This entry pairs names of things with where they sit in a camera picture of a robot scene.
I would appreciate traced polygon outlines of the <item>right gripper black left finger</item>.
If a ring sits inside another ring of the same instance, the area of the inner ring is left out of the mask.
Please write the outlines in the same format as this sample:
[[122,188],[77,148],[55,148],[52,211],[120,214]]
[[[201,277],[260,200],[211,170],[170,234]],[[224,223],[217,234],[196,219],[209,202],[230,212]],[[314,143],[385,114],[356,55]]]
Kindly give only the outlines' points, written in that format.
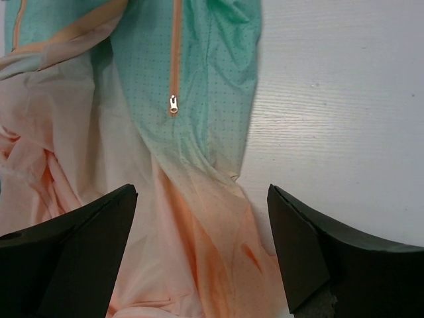
[[105,317],[133,223],[131,184],[1,237],[2,317]]

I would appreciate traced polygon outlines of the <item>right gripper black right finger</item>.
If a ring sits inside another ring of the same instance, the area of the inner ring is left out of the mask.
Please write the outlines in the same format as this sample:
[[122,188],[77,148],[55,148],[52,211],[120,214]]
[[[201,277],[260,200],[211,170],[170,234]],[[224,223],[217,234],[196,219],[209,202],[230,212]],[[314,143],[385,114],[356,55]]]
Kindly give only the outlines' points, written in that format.
[[293,315],[420,315],[423,249],[376,237],[268,189],[268,214]]

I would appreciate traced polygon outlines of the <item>orange and teal jacket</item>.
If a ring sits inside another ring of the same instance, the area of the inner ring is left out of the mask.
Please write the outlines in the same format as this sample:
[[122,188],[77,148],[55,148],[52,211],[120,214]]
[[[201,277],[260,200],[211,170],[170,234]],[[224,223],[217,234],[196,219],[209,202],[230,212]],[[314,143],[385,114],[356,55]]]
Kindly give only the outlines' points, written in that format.
[[132,184],[108,317],[278,316],[237,184],[260,28],[259,1],[8,1],[1,233]]

